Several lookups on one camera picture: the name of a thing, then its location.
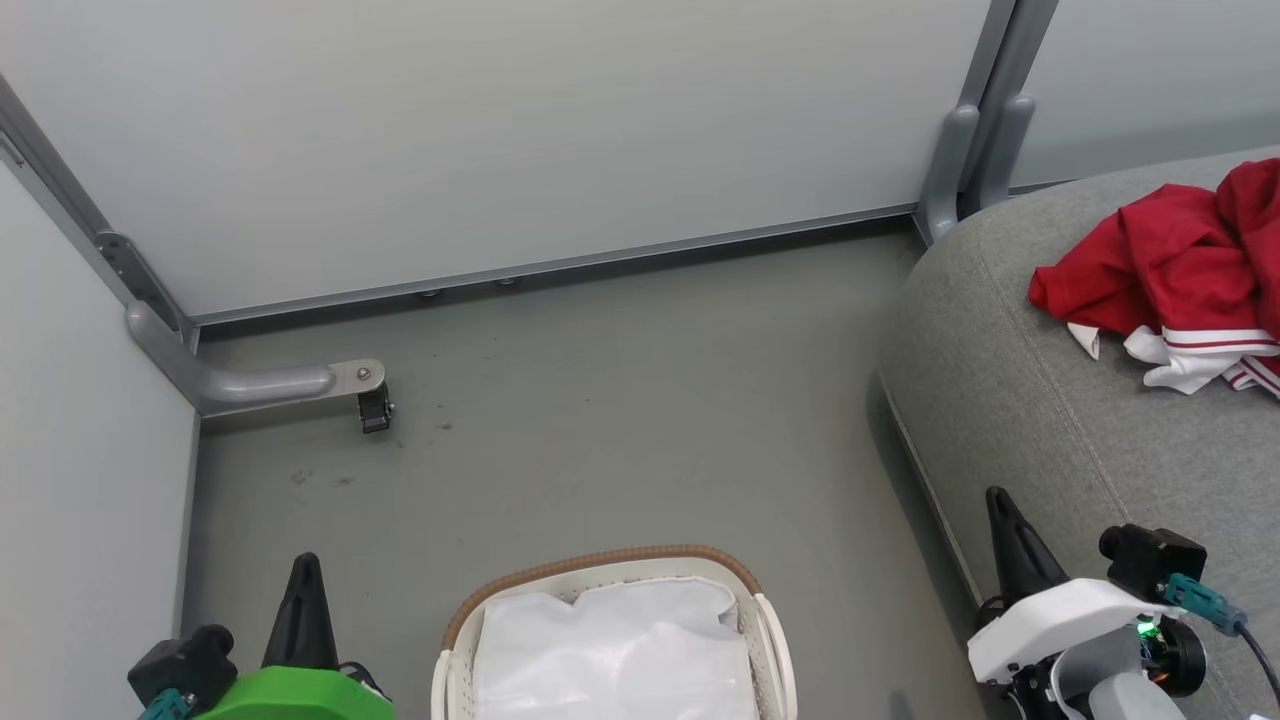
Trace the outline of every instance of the white cloth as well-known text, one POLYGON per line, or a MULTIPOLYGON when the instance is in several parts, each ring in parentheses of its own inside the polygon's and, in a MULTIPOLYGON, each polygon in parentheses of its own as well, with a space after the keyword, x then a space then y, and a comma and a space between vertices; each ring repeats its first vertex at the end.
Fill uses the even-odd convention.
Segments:
MULTIPOLYGON (((1066 329, 1091 357, 1098 359, 1098 328, 1068 323, 1066 329)), ((1280 397, 1280 377, 1257 361, 1258 356, 1280 354, 1280 347, 1263 331, 1188 333, 1162 329, 1157 334, 1140 325, 1125 338, 1124 348, 1133 357, 1157 365, 1142 378, 1147 387, 1167 387, 1192 395, 1221 377, 1234 389, 1261 386, 1280 397)))
POLYGON ((477 720, 756 720, 733 593, 669 578, 485 607, 477 720))

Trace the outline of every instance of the gray sofa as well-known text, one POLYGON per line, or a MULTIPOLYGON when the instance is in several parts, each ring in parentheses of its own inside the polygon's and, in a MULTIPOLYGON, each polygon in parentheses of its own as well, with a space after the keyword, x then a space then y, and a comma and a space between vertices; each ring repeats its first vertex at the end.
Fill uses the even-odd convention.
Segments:
MULTIPOLYGON (((975 598, 997 593, 983 489, 1004 486, 1074 577, 1105 577, 1100 533, 1133 521, 1208 548, 1204 582, 1280 660, 1280 402, 1215 380, 1187 397, 1142 384, 1119 340, 1093 361, 1027 301, 1037 265, 1164 183, 1215 187, 1280 146, 1056 186, 989 208, 909 278, 881 378, 975 598)), ((1276 717, 1239 638, 1197 626, 1210 676, 1192 719, 1276 717)))

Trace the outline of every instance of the caster wheel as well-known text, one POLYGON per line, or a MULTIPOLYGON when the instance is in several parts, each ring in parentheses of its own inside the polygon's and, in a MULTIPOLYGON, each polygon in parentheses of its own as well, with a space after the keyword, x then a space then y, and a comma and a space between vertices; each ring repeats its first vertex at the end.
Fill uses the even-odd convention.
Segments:
POLYGON ((392 411, 396 410, 396 404, 387 393, 387 383, 379 386, 378 389, 357 395, 356 402, 360 405, 360 429, 365 434, 392 427, 392 411))

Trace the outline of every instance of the metal frame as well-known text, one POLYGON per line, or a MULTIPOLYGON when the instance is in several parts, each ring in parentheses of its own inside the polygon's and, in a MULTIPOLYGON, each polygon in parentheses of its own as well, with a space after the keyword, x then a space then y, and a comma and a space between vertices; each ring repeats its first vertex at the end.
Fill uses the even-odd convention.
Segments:
POLYGON ((957 196, 966 160, 982 127, 980 102, 991 94, 995 68, 1019 4, 1019 0, 992 0, 969 64, 969 74, 960 91, 960 101, 942 120, 942 132, 933 149, 920 202, 913 215, 915 229, 925 246, 942 240, 960 219, 957 196))
MULTIPOLYGON (((170 329, 187 338, 192 331, 191 320, 182 313, 129 238, 111 229, 102 211, 72 174, 58 149, 40 129, 4 77, 0 77, 0 135, 4 136, 0 147, 6 151, 13 164, 19 169, 31 169, 44 183, 44 192, 33 192, 37 201, 42 196, 51 196, 61 206, 61 214, 69 217, 78 233, 87 238, 87 242, 77 240, 73 242, 99 275, 104 277, 116 297, 120 297, 122 302, 128 300, 147 302, 170 329)), ((26 179, 23 184, 31 187, 26 179)), ((76 233, 68 232, 68 237, 74 238, 76 233)))
POLYGON ((860 213, 847 213, 844 215, 818 218, 814 220, 800 220, 795 223, 769 225, 751 231, 712 234, 705 237, 695 237, 690 240, 677 240, 658 245, 628 247, 625 250, 612 250, 608 252, 596 252, 593 255, 580 255, 577 258, 568 258, 564 260, 547 260, 544 263, 530 263, 527 265, 517 265, 515 268, 504 268, 500 270, 485 270, 480 273, 466 273, 445 278, 415 281, 399 284, 370 287, 364 290, 352 290, 348 292, 338 292, 334 295, 321 295, 319 297, 305 297, 302 300, 287 300, 284 302, 253 305, 251 307, 242 307, 237 310, 220 310, 218 313, 192 315, 191 320, 197 327, 206 327, 206 325, 218 325, 225 323, 238 323, 241 320, 252 320, 256 318, 269 318, 273 315, 284 315, 289 313, 300 313, 305 310, 317 310, 321 307, 333 307, 337 305, 348 305, 352 302, 365 302, 369 300, 381 300, 385 297, 435 293, 438 291, 448 290, 451 287, 462 287, 467 284, 494 282, 506 286, 506 284, 513 284, 512 281, 515 278, 536 275, 541 273, 554 273, 557 270, 570 270, 573 268, 590 268, 593 265, 604 265, 608 263, 620 263, 623 260, 637 260, 641 258, 653 258, 655 255, 684 252, 686 250, 716 247, 718 245, 730 245, 735 242, 746 242, 753 240, 765 240, 771 237, 788 236, 799 232, 835 228, 840 225, 850 225, 855 223, 863 223, 867 220, 902 217, 910 214, 913 210, 915 210, 915 208, 916 208, 915 202, 909 202, 905 205, 891 205, 888 208, 878 208, 874 210, 864 210, 860 213))
POLYGON ((178 577, 175 579, 177 588, 174 591, 174 603, 173 603, 173 630, 170 630, 172 637, 182 637, 182 610, 183 603, 187 600, 187 560, 191 548, 191 515, 196 503, 196 470, 198 469, 200 457, 200 413, 192 413, 195 415, 191 420, 191 460, 187 462, 187 492, 183 493, 182 503, 182 536, 179 536, 178 547, 178 577))
POLYGON ((383 388, 387 382, 385 368, 372 359, 255 372, 214 368, 192 355, 141 300, 129 304, 127 324, 133 342, 204 418, 362 395, 383 388))
POLYGON ((1057 0, 1018 0, 1009 19, 961 177, 964 215, 1009 199, 1014 165, 1036 114, 1036 100, 1023 95, 1023 86, 1055 10, 1057 0))
MULTIPOLYGON (((927 172, 923 188, 923 197, 919 202, 879 208, 859 213, 849 213, 813 220, 785 223, 751 231, 722 233, 699 238, 681 240, 659 245, 650 245, 636 249, 627 249, 611 252, 570 258, 564 260, 552 260, 545 263, 532 263, 516 268, 500 270, 468 273, 445 278, 424 279, 417 282, 399 283, 375 288, 365 288, 320 297, 291 300, 243 309, 224 310, 184 316, 177 304, 164 291, 164 286, 147 268, 136 246, 123 234, 113 231, 102 217, 101 211, 88 197, 84 188, 72 176, 70 169, 58 155, 58 151, 40 131, 35 120, 23 108, 22 102, 13 94, 13 90, 0 78, 0 131, 12 138, 12 146, 18 158, 33 165, 36 174, 47 187, 46 195, 51 195, 58 205, 78 225, 82 234, 91 238, 88 250, 81 247, 86 259, 99 269, 104 282, 111 286, 122 301, 142 300, 165 320, 165 324, 180 333, 188 343, 189 354, 195 354, 198 342, 198 331, 204 325, 237 323, 255 318, 274 316, 320 307, 330 307, 352 302, 364 302, 394 296, 430 293, 448 287, 475 284, 484 282, 498 282, 507 278, 549 273, 571 268, 584 268, 621 260, 631 260, 668 252, 681 252, 685 250, 712 247, 733 242, 763 240, 769 237, 786 236, 791 233, 838 227, 859 223, 864 220, 881 219, 914 214, 916 227, 927 243, 945 234, 956 222, 956 195, 961 187, 961 181, 968 177, 972 164, 972 147, 974 140, 982 137, 982 129, 987 123, 986 105, 992 95, 996 81, 996 72, 1009 44, 1007 32, 1011 29, 1012 18, 1018 8, 1032 0, 991 0, 987 15, 983 20, 978 42, 970 59, 969 70, 965 76, 960 91, 957 105, 951 110, 942 123, 938 143, 934 150, 932 164, 927 172), (106 260, 108 270, 102 269, 106 260)), ((0 147, 5 147, 6 141, 0 138, 0 147)))

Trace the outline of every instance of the white wall panel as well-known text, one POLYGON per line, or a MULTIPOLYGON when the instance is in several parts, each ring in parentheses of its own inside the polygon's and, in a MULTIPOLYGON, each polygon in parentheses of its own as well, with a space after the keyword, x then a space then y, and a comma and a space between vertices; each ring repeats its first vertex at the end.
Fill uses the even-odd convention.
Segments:
POLYGON ((1012 184, 1280 142, 1280 3, 1062 0, 1012 184))
POLYGON ((0 247, 0 717, 137 717, 125 673, 177 628, 196 414, 8 167, 0 247))
POLYGON ((987 0, 8 0, 202 315, 914 202, 987 0))

